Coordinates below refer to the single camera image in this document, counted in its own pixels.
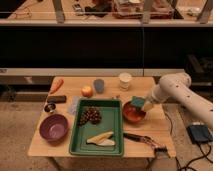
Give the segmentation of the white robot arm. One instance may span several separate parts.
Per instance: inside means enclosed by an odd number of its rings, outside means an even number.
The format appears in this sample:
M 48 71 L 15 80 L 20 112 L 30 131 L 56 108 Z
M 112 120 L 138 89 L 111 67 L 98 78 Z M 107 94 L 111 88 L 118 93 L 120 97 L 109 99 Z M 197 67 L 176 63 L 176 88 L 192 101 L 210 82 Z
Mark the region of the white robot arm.
M 190 85 L 191 77 L 187 73 L 162 76 L 147 94 L 142 110 L 148 112 L 155 104 L 162 104 L 171 97 L 213 131 L 213 103 L 190 90 Z

